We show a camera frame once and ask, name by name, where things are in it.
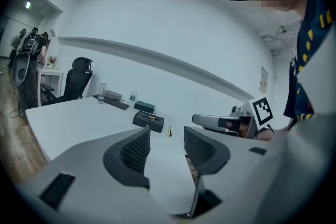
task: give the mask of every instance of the potted plant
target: potted plant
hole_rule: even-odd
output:
[[[49,56],[49,68],[52,69],[54,67],[54,64],[56,62],[57,58],[56,56]]]

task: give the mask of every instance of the black box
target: black box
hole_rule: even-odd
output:
[[[161,133],[162,129],[163,129],[164,118],[156,116],[157,118],[160,118],[159,121],[157,121],[157,120],[156,121],[149,121],[147,119],[147,115],[148,115],[148,113],[143,112],[143,111],[139,111],[137,114],[135,114],[132,123],[134,125],[137,125],[137,126],[140,126],[140,127],[146,127],[146,125],[148,125],[149,128],[151,129],[151,131]]]
[[[152,104],[138,101],[134,104],[134,108],[148,113],[154,113],[155,106]]]

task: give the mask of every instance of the wooden floor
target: wooden floor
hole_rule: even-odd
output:
[[[15,119],[9,113],[18,107],[11,69],[3,69],[9,60],[0,58],[0,158],[14,183],[24,183],[40,171],[47,161],[25,116]]]

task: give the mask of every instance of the desk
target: desk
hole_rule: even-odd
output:
[[[37,103],[38,106],[41,106],[41,77],[42,75],[49,75],[49,76],[58,76],[58,84],[57,84],[57,93],[55,94],[56,97],[61,95],[61,85],[62,85],[62,78],[63,72],[59,69],[49,69],[49,68],[42,68],[38,69],[38,80],[37,80]]]
[[[52,160],[79,143],[111,134],[139,128],[132,124],[138,110],[118,109],[109,104],[98,104],[90,97],[26,110],[32,131],[46,155]],[[179,136],[183,126],[164,117],[162,133],[151,132],[151,151],[147,157],[144,175],[150,180],[150,194],[167,214],[189,212],[195,185],[185,159]],[[173,136],[168,136],[172,127]]]

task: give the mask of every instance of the hand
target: hand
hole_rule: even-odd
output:
[[[226,122],[226,128],[230,130],[232,127],[232,123],[230,121]],[[247,136],[247,131],[248,131],[248,124],[246,123],[241,123],[239,127],[239,135],[240,137],[245,138]],[[262,140],[262,141],[270,141],[274,137],[273,132],[270,129],[262,131],[259,135],[257,140]]]
[[[231,127],[232,127],[232,122],[227,121],[226,128],[230,130]],[[239,131],[238,131],[240,137],[245,138],[247,136],[247,130],[248,130],[248,124],[241,122]]]
[[[273,132],[270,129],[262,131],[259,135],[257,140],[262,141],[270,141],[274,137]]]

